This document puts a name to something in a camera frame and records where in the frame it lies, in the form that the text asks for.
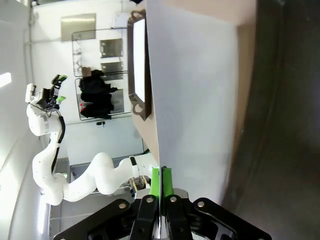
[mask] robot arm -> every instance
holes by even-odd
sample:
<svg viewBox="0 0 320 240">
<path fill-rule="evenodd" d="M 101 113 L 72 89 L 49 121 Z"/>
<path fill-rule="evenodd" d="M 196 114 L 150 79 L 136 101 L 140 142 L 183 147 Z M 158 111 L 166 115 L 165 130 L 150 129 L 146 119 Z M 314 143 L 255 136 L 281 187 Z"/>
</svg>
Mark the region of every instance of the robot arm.
<svg viewBox="0 0 320 240">
<path fill-rule="evenodd" d="M 57 75 L 54 80 L 60 88 L 65 76 Z M 29 103 L 26 114 L 29 127 L 36 136 L 50 134 L 50 143 L 32 162 L 33 178 L 44 191 L 48 204 L 59 205 L 63 199 L 69 202 L 78 201 L 92 193 L 96 188 L 102 194 L 114 193 L 121 184 L 130 178 L 138 176 L 152 177 L 152 168 L 158 164 L 151 154 L 145 154 L 123 159 L 114 168 L 111 157 L 106 153 L 98 153 L 87 170 L 75 181 L 68 183 L 60 173 L 52 174 L 57 160 L 59 146 L 65 134 L 65 122 L 59 113 L 57 104 L 57 86 L 52 81 L 51 89 L 41 89 L 29 84 L 25 101 Z"/>
</svg>

